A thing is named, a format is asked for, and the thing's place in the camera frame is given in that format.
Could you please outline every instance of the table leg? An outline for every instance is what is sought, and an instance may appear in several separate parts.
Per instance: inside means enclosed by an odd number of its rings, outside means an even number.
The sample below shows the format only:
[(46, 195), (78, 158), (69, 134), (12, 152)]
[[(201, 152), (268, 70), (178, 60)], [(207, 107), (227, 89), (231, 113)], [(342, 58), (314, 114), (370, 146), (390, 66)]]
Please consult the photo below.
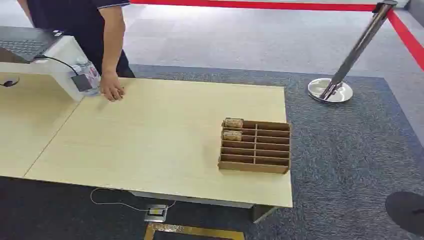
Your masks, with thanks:
[(259, 205), (255, 204), (251, 208), (252, 220), (254, 224), (259, 223), (263, 219), (265, 219), (268, 215), (272, 214), (275, 210), (277, 210), (277, 206), (268, 206), (268, 205)]

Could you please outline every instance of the gold metal plate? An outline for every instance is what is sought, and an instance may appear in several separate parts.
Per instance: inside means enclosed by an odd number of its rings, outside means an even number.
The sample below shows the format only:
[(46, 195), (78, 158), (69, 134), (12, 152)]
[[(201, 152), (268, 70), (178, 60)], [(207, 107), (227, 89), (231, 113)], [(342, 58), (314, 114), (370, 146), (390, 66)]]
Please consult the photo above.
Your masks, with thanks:
[(245, 235), (239, 231), (217, 230), (194, 226), (180, 226), (151, 222), (147, 225), (144, 240), (153, 240), (156, 231), (204, 236), (211, 238), (222, 238), (232, 240), (245, 240)]

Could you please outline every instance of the red stripe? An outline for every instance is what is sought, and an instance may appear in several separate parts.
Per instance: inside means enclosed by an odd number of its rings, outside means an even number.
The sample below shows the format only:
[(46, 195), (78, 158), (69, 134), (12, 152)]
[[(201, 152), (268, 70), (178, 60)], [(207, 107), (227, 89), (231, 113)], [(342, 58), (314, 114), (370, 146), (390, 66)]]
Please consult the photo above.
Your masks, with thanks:
[(133, 4), (180, 5), (198, 7), (222, 7), (243, 9), (286, 9), (320, 11), (366, 11), (370, 12), (375, 4), (338, 4), (302, 2), (261, 2), (261, 1), (220, 1), (220, 0), (131, 0)]
[(387, 18), (393, 26), (394, 30), (397, 32), (397, 35), (399, 35), (403, 44), (415, 59), (416, 63), (418, 63), (418, 65), (424, 71), (424, 47), (414, 37), (414, 35), (412, 35), (407, 26), (405, 26), (405, 24), (399, 19), (394, 11), (390, 11), (387, 15)]

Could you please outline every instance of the white cable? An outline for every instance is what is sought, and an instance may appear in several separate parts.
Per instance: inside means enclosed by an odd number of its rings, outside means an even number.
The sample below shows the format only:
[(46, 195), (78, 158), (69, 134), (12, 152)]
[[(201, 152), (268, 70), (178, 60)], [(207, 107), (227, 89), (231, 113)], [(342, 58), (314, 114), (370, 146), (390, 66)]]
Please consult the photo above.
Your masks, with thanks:
[[(107, 190), (116, 191), (116, 189), (105, 188), (105, 187), (98, 187), (98, 188), (93, 189), (93, 190), (91, 191), (91, 193), (90, 193), (90, 200), (91, 200), (91, 202), (92, 202), (93, 204), (97, 204), (97, 205), (118, 204), (118, 205), (124, 205), (124, 206), (126, 206), (126, 207), (132, 208), (132, 209), (134, 209), (134, 210), (136, 210), (136, 211), (141, 211), (141, 212), (148, 212), (148, 211), (150, 211), (150, 209), (138, 209), (138, 208), (136, 208), (136, 207), (130, 206), (130, 205), (125, 204), (125, 203), (122, 203), (122, 202), (95, 202), (95, 201), (93, 200), (93, 193), (94, 193), (95, 191), (99, 190), (99, 189), (107, 189)], [(167, 206), (167, 207), (166, 207), (166, 208), (164, 208), (164, 209), (162, 209), (162, 208), (160, 208), (160, 209), (161, 209), (161, 210), (167, 210), (167, 209), (171, 208), (172, 206), (174, 206), (176, 202), (177, 202), (177, 201), (173, 201), (173, 204), (171, 204), (170, 206)]]

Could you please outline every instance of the man's arm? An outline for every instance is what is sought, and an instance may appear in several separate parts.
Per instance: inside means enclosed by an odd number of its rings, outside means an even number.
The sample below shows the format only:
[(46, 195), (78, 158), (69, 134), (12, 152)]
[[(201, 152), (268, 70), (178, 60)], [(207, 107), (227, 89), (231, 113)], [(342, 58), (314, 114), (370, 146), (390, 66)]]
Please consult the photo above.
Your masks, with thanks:
[(33, 18), (31, 17), (30, 8), (28, 7), (27, 0), (17, 0), (22, 10), (25, 12), (25, 15), (28, 17), (29, 21), (31, 22), (31, 25), (34, 26)]
[(110, 100), (121, 100), (125, 94), (118, 80), (117, 65), (122, 52), (125, 22), (121, 6), (99, 9), (104, 18), (104, 50), (101, 65), (100, 90)]

